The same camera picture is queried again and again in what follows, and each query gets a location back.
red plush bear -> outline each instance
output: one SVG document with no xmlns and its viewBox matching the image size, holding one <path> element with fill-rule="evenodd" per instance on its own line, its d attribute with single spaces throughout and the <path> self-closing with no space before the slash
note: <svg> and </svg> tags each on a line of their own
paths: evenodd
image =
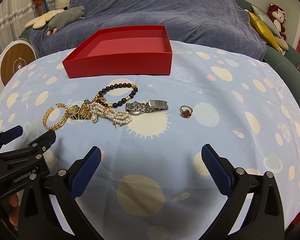
<svg viewBox="0 0 300 240">
<path fill-rule="evenodd" d="M 277 27 L 281 37 L 286 40 L 287 36 L 283 33 L 285 32 L 285 28 L 283 26 L 284 21 L 287 19 L 286 13 L 283 9 L 281 9 L 279 6 L 270 3 L 269 8 L 267 11 L 268 16 L 270 17 L 270 20 L 274 23 L 274 25 Z"/>
</svg>

ring band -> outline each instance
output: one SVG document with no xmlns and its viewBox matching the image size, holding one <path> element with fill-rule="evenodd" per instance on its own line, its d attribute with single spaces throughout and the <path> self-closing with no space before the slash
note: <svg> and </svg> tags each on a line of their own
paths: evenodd
<svg viewBox="0 0 300 240">
<path fill-rule="evenodd" d="M 183 113 L 184 111 L 189 110 L 189 112 L 192 114 L 193 109 L 189 106 L 181 106 L 180 107 L 180 113 Z"/>
<path fill-rule="evenodd" d="M 66 107 L 66 105 L 64 104 L 56 104 L 56 106 L 58 108 L 65 108 L 66 109 L 66 112 L 63 116 L 63 118 L 60 120 L 60 122 L 58 122 L 57 124 L 55 124 L 54 126 L 47 126 L 47 119 L 49 117 L 49 115 L 52 113 L 52 111 L 54 110 L 53 107 L 50 107 L 47 112 L 44 114 L 44 117 L 43 117 L 43 120 L 42 120 L 42 123 L 43 123 L 43 126 L 47 129 L 47 130 L 58 130 L 60 129 L 65 123 L 66 121 L 68 120 L 69 118 L 69 115 L 68 115 L 68 107 Z"/>
</svg>

gray plush toy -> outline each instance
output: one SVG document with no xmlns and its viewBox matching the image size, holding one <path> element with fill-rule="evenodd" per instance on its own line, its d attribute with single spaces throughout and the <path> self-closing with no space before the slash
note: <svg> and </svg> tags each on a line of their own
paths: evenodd
<svg viewBox="0 0 300 240">
<path fill-rule="evenodd" d="M 57 31 L 61 30 L 66 25 L 73 23 L 77 20 L 84 19 L 84 6 L 70 8 L 62 13 L 55 15 L 52 20 L 48 23 L 49 36 L 51 33 L 55 34 Z"/>
</svg>

blue patterned tablecloth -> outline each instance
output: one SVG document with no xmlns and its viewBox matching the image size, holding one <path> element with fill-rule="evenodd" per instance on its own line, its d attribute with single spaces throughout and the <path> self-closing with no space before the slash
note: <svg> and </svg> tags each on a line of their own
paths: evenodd
<svg viewBox="0 0 300 240">
<path fill-rule="evenodd" d="M 197 240 L 226 201 L 201 160 L 206 143 L 234 167 L 275 174 L 288 226 L 300 210 L 300 109 L 288 87 L 268 64 L 250 57 L 177 41 L 171 45 L 170 76 L 69 79 L 62 60 L 72 50 L 22 68 L 0 95 L 0 131 L 22 125 L 24 134 L 2 151 L 25 147 L 44 133 L 42 117 L 50 106 L 80 105 L 107 85 L 136 83 L 133 100 L 165 100 L 169 109 L 133 117 L 117 128 L 104 118 L 96 124 L 68 119 L 45 153 L 54 174 L 92 146 L 105 152 L 77 201 L 106 240 Z M 113 103 L 130 90 L 116 89 L 105 97 Z M 193 108 L 190 118 L 181 117 L 182 105 Z M 63 113 L 55 110 L 48 125 Z M 250 201 L 248 195 L 233 230 Z"/>
</svg>

white sheer curtain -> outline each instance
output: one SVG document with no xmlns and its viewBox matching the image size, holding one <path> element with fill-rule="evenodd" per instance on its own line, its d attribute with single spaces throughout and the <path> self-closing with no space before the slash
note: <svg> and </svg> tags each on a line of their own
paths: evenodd
<svg viewBox="0 0 300 240">
<path fill-rule="evenodd" d="M 25 24 L 39 16 L 32 0 L 3 0 L 0 4 L 0 54 L 19 39 Z"/>
</svg>

